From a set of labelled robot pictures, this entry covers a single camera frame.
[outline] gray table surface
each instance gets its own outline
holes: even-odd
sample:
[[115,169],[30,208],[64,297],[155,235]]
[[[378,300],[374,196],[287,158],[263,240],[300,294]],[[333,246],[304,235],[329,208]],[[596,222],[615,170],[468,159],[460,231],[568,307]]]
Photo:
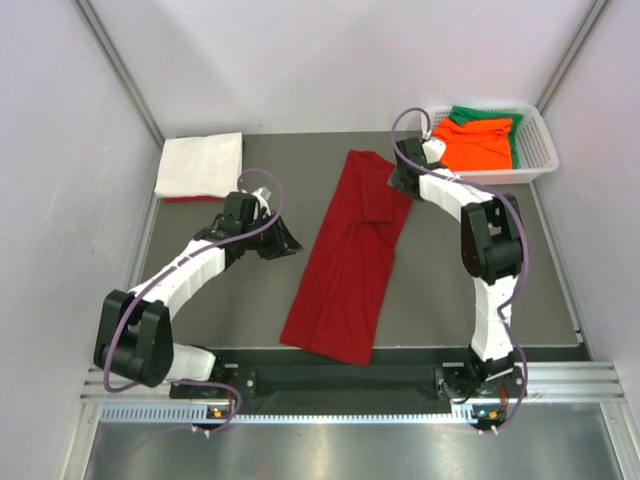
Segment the gray table surface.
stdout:
[[[385,132],[245,137],[244,167],[266,168],[280,180],[287,200],[283,218],[305,250],[270,262],[247,253],[182,308],[173,322],[175,341],[211,347],[281,345],[280,332],[350,149],[393,158]],[[247,186],[269,182],[255,175]],[[510,185],[501,190],[518,199],[532,259],[528,286],[514,307],[514,332],[528,346],[576,345],[531,189]],[[221,207],[220,202],[162,202],[144,278],[180,253]],[[434,205],[414,203],[396,247],[376,346],[468,345],[474,328],[474,290],[460,260],[459,243],[460,227],[451,217]]]

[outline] white plastic basket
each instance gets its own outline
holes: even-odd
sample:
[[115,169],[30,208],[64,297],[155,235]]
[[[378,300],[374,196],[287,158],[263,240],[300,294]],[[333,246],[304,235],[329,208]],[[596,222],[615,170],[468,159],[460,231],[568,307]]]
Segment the white plastic basket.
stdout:
[[[519,113],[523,116],[516,131],[516,149],[520,168],[515,170],[486,170],[476,172],[456,172],[462,178],[473,182],[496,185],[504,183],[528,183],[539,175],[558,168],[558,153],[553,145],[549,130],[538,109],[531,105],[504,107],[475,107],[476,110],[492,113]],[[451,107],[427,108],[433,130],[451,113]],[[422,132],[426,132],[426,119],[422,117]]]

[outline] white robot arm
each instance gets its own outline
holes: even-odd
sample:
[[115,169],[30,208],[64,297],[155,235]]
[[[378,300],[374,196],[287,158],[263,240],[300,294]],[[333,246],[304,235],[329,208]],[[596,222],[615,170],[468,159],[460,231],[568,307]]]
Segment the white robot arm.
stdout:
[[[205,283],[224,272],[245,251],[256,250],[261,258],[272,260],[302,249],[282,218],[270,220],[273,215],[267,204],[268,195],[265,188],[252,194],[232,192],[225,200],[224,212],[213,225],[198,232],[185,250],[160,272],[129,292],[111,292],[102,308],[94,363],[105,367],[118,324],[137,299],[139,304],[127,319],[127,328],[113,350],[111,371],[148,387],[163,381],[208,380],[215,355],[195,346],[173,343],[171,321]],[[272,225],[261,233],[244,235],[269,221]],[[229,242],[238,235],[245,238]]]
[[[513,295],[522,266],[522,245],[513,219],[501,201],[472,186],[455,183],[452,180],[457,176],[441,163],[429,163],[419,139],[410,138],[397,145],[412,161],[439,175],[421,175],[397,158],[391,184],[417,200],[438,205],[461,224],[462,262],[473,277],[476,293],[469,361],[474,382],[509,374],[514,365],[513,345],[503,322],[510,324],[511,307],[503,309],[504,319],[498,308]],[[517,212],[515,198],[506,197]]]

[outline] red cloth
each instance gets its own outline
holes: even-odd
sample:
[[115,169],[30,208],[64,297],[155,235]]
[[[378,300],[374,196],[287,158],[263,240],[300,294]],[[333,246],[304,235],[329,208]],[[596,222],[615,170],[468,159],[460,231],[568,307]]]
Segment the red cloth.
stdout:
[[393,165],[351,151],[282,331],[282,343],[369,365],[394,249],[411,198],[387,185]]

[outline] white towel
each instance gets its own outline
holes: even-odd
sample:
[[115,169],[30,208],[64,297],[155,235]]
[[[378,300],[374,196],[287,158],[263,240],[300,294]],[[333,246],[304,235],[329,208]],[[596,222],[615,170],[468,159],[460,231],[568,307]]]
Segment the white towel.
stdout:
[[155,193],[160,198],[226,197],[242,171],[242,134],[164,142]]

